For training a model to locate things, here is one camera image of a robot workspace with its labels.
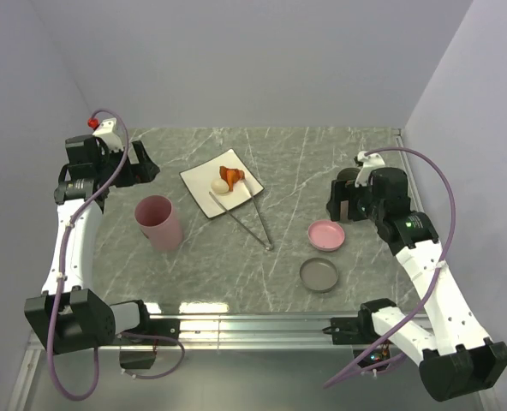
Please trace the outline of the white egg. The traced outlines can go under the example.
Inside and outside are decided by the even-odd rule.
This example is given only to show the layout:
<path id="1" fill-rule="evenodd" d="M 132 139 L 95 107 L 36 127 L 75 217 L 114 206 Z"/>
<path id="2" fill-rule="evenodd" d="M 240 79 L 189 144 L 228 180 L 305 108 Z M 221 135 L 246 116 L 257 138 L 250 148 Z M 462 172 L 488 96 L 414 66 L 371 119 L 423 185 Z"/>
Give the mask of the white egg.
<path id="1" fill-rule="evenodd" d="M 229 185 L 225 180 L 218 178 L 212 180 L 211 189 L 215 194 L 226 194 L 229 192 Z"/>

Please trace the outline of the orange red food pieces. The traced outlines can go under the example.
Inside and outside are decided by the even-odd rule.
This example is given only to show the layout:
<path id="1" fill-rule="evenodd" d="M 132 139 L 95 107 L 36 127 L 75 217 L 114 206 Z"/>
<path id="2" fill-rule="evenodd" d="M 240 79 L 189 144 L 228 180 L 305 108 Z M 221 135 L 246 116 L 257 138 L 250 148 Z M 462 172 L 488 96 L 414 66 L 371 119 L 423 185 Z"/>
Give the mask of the orange red food pieces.
<path id="1" fill-rule="evenodd" d="M 228 189 L 232 192 L 236 183 L 245 179 L 245 173 L 243 170 L 230 169 L 225 166 L 219 167 L 219 175 L 228 186 Z"/>

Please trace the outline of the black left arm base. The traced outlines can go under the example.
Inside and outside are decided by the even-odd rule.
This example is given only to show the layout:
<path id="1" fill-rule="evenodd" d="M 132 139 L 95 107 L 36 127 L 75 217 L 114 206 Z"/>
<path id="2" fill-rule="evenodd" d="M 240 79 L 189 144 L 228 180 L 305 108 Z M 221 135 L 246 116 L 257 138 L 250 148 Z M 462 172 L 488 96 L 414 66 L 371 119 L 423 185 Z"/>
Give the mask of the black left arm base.
<path id="1" fill-rule="evenodd" d="M 150 371 L 158 358 L 160 348 L 176 348 L 177 364 L 184 358 L 179 338 L 179 319 L 150 319 L 145 329 L 124 331 L 117 337 L 121 346 L 119 363 L 127 374 Z"/>

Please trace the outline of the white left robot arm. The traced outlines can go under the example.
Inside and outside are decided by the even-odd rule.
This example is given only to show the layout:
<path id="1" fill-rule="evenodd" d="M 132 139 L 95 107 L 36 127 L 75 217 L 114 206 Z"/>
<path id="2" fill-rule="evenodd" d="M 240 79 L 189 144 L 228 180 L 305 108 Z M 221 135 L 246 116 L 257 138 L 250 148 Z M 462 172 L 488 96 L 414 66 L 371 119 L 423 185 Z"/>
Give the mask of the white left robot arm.
<path id="1" fill-rule="evenodd" d="M 40 295 L 28 298 L 24 306 L 34 333 L 53 354 L 110 345 L 121 333 L 133 344 L 152 336 L 143 301 L 108 305 L 92 289 L 95 239 L 109 188 L 152 182 L 160 171 L 142 142 L 132 147 L 135 164 L 122 150 L 111 151 L 98 136 L 65 142 L 68 162 L 54 192 L 58 229 L 53 260 Z"/>

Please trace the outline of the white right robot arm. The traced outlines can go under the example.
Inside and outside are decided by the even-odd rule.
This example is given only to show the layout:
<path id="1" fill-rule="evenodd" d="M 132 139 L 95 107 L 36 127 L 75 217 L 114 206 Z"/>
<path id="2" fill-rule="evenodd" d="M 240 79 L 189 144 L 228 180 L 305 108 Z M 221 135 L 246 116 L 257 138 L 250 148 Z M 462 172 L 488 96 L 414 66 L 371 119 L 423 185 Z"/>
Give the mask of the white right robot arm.
<path id="1" fill-rule="evenodd" d="M 387 367 L 373 348 L 393 343 L 419 368 L 421 382 L 436 401 L 492 388 L 507 367 L 507 345 L 495 342 L 475 318 L 442 254 L 444 248 L 427 214 L 413 210 L 405 171 L 378 168 L 361 185 L 361 170 L 347 168 L 331 183 L 326 209 L 337 220 L 374 223 L 379 237 L 408 274 L 432 329 L 417 325 L 389 299 L 361 305 L 357 330 L 371 343 L 328 385 L 363 370 Z"/>

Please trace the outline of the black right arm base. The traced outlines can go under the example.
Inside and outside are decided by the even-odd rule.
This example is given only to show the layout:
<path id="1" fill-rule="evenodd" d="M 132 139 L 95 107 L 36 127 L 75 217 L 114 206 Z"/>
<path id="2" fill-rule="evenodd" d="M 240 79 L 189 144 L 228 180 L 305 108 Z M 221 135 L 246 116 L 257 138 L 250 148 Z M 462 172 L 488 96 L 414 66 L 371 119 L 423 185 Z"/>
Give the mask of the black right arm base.
<path id="1" fill-rule="evenodd" d="M 359 357 L 363 351 L 360 345 L 370 345 L 378 339 L 377 336 L 371 335 L 364 331 L 360 320 L 353 317 L 334 317 L 330 319 L 330 325 L 326 326 L 322 332 L 331 337 L 333 345 L 351 345 L 356 346 L 353 349 L 354 357 Z M 358 366 L 366 368 L 368 366 L 379 364 L 385 360 L 389 360 L 391 352 L 389 343 L 382 343 L 374 349 L 369 355 L 363 358 Z"/>

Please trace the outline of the grey metal cup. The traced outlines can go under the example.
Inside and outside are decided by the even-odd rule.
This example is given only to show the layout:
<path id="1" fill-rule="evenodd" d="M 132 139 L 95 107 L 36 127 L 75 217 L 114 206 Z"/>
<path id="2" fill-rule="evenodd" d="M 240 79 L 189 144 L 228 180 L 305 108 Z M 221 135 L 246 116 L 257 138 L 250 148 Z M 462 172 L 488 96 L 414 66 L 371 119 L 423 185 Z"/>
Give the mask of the grey metal cup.
<path id="1" fill-rule="evenodd" d="M 358 176 L 359 173 L 360 173 L 360 170 L 358 168 L 353 168 L 353 167 L 345 168 L 345 169 L 342 169 L 337 174 L 337 180 L 338 181 L 345 181 L 345 182 L 350 182 L 350 181 L 355 182 L 356 177 Z"/>

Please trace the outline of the pink cup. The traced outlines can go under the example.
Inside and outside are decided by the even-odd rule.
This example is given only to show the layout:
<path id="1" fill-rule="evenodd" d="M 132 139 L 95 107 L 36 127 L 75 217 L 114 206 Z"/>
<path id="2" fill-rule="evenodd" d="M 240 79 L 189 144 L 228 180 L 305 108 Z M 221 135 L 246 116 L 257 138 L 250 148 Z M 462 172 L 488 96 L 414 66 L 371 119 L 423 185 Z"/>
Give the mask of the pink cup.
<path id="1" fill-rule="evenodd" d="M 171 252 L 179 248 L 183 240 L 176 208 L 164 196 L 144 198 L 135 207 L 134 218 L 151 246 L 159 252 Z"/>

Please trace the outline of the pink lid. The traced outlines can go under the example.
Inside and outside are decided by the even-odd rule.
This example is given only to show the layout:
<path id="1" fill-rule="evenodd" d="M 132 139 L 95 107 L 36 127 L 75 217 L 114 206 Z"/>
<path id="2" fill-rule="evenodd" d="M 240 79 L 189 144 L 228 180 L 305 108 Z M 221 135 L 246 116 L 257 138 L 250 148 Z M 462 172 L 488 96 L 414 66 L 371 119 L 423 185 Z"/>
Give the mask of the pink lid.
<path id="1" fill-rule="evenodd" d="M 344 229 L 331 220 L 322 219 L 313 222 L 307 229 L 310 244 L 324 252 L 338 250 L 345 242 Z"/>

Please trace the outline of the white square plate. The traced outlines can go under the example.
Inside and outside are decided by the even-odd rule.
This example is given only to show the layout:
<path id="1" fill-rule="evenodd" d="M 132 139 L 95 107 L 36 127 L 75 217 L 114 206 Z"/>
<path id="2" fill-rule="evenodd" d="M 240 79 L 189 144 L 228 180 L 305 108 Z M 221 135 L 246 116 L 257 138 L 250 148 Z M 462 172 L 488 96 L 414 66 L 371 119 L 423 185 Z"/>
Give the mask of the white square plate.
<path id="1" fill-rule="evenodd" d="M 209 219 L 245 204 L 264 190 L 233 149 L 182 171 L 180 177 Z"/>

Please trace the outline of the grey lid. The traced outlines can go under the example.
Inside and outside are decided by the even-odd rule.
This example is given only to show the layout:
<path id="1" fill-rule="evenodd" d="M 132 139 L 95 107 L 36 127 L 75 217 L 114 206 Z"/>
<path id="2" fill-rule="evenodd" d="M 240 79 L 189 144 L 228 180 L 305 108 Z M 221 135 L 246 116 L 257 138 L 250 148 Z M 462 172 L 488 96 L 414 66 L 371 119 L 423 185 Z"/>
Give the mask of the grey lid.
<path id="1" fill-rule="evenodd" d="M 337 285 L 339 273 L 330 260 L 315 257 L 301 264 L 299 278 L 307 289 L 315 293 L 325 293 Z"/>

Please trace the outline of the aluminium rail frame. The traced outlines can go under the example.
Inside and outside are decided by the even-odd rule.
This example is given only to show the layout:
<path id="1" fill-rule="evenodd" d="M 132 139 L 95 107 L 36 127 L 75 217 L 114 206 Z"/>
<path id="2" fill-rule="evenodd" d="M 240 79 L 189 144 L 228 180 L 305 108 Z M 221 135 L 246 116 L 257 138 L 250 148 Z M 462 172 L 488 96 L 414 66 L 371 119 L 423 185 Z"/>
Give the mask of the aluminium rail frame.
<path id="1" fill-rule="evenodd" d="M 153 380 L 121 371 L 117 342 L 99 352 L 96 392 L 71 402 L 53 387 L 45 352 L 27 343 L 13 410 L 493 410 L 490 391 L 435 402 L 406 361 L 391 372 L 361 375 L 325 390 L 324 382 L 354 358 L 322 330 L 334 317 L 355 316 L 364 302 L 387 298 L 403 311 L 418 295 L 369 222 L 345 226 L 346 242 L 328 259 L 337 286 L 306 289 L 301 264 L 318 255 L 307 228 L 325 217 L 332 179 L 361 150 L 389 146 L 386 162 L 407 169 L 399 128 L 135 128 L 160 166 L 149 185 L 113 190 L 94 249 L 94 289 L 108 303 L 142 299 L 154 319 L 179 319 L 184 358 L 161 348 Z M 233 149 L 264 191 L 236 215 L 208 219 L 180 172 Z M 134 218 L 144 198 L 176 208 L 179 248 L 155 250 Z"/>

